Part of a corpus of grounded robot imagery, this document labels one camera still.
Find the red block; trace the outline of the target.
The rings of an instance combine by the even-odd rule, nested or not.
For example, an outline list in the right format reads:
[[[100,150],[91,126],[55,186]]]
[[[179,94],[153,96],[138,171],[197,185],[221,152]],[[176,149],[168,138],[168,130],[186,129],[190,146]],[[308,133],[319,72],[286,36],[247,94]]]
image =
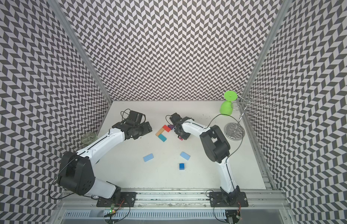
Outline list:
[[[171,131],[171,128],[169,128],[167,125],[164,125],[162,128],[167,132]]]

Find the natural wood block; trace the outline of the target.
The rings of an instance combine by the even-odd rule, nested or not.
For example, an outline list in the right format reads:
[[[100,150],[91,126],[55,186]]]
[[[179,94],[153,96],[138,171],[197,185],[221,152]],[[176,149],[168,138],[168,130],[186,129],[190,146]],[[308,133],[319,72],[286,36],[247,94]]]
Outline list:
[[[164,129],[164,128],[161,128],[161,129],[156,133],[156,136],[161,135],[164,131],[165,131],[165,129]]]

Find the teal block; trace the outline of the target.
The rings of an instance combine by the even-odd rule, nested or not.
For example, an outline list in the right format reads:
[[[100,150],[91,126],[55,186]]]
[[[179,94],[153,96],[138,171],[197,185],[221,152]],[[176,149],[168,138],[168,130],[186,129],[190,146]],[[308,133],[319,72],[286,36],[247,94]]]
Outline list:
[[[161,141],[163,141],[163,142],[165,142],[165,141],[167,140],[167,138],[166,138],[164,135],[162,135],[162,134],[160,134],[160,135],[158,136],[158,138],[159,138]]]

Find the light blue block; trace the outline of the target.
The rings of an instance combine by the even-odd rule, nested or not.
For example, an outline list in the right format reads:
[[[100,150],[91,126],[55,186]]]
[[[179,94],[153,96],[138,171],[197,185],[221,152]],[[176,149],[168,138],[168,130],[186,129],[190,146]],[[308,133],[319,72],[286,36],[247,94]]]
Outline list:
[[[144,156],[143,160],[144,160],[144,162],[148,162],[148,161],[152,160],[153,158],[154,158],[154,155],[153,154],[149,154],[147,156]]]
[[[181,154],[180,154],[180,156],[183,158],[183,159],[185,159],[185,160],[189,160],[190,159],[190,155],[188,155],[187,153],[185,153],[185,152],[181,152]]]

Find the dark blue cube block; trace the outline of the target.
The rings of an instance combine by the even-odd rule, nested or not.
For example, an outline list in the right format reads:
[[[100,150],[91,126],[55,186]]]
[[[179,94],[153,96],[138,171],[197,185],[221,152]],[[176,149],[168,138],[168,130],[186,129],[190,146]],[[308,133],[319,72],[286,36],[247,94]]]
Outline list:
[[[184,170],[185,169],[185,164],[184,163],[180,163],[179,164],[179,170]]]

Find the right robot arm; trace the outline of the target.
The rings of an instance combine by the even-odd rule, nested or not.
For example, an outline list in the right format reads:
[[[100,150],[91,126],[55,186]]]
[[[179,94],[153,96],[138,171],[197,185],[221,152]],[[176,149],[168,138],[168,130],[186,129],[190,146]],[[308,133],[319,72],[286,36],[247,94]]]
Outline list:
[[[217,165],[224,203],[228,206],[234,205],[241,191],[230,167],[230,144],[220,127],[217,125],[204,126],[190,117],[181,117],[177,113],[170,115],[169,119],[179,138],[187,140],[193,135],[201,140],[206,156]]]

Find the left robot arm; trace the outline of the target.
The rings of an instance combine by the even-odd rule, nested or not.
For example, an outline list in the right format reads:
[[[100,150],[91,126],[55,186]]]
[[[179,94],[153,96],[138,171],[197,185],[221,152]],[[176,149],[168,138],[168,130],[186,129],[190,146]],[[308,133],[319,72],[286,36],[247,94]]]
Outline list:
[[[121,188],[97,179],[93,168],[115,146],[126,140],[136,140],[151,131],[152,127],[144,114],[129,111],[128,116],[114,124],[104,136],[75,153],[63,155],[57,184],[79,196],[118,200]]]

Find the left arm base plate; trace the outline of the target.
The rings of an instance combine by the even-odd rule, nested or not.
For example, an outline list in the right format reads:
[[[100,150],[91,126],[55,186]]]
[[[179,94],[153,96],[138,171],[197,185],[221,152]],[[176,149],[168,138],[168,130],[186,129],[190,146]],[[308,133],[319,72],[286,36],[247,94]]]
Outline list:
[[[99,197],[96,207],[104,208],[104,207],[112,207],[114,205],[121,207],[134,207],[136,202],[137,192],[121,192],[120,195],[116,194],[113,198],[106,199],[103,197]]]

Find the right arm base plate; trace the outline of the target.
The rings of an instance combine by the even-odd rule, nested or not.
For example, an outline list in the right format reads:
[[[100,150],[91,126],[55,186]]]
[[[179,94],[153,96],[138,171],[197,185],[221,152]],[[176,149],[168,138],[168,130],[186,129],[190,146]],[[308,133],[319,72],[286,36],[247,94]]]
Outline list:
[[[209,192],[209,202],[211,207],[249,207],[245,192],[239,192],[235,196],[227,196],[223,192]]]

